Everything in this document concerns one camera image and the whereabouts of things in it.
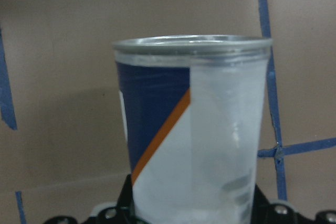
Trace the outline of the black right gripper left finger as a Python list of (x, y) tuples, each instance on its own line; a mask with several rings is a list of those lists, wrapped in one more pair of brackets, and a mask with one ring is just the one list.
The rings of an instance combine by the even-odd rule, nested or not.
[(131, 175), (128, 174), (125, 178), (117, 201), (117, 217), (119, 223), (136, 224), (132, 180)]

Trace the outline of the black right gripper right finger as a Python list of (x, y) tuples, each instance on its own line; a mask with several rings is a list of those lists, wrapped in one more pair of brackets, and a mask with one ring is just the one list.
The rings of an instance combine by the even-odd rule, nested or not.
[(266, 212), (270, 205), (269, 200), (261, 191), (258, 185), (255, 185), (253, 207), (251, 211), (251, 224), (262, 224), (266, 218)]

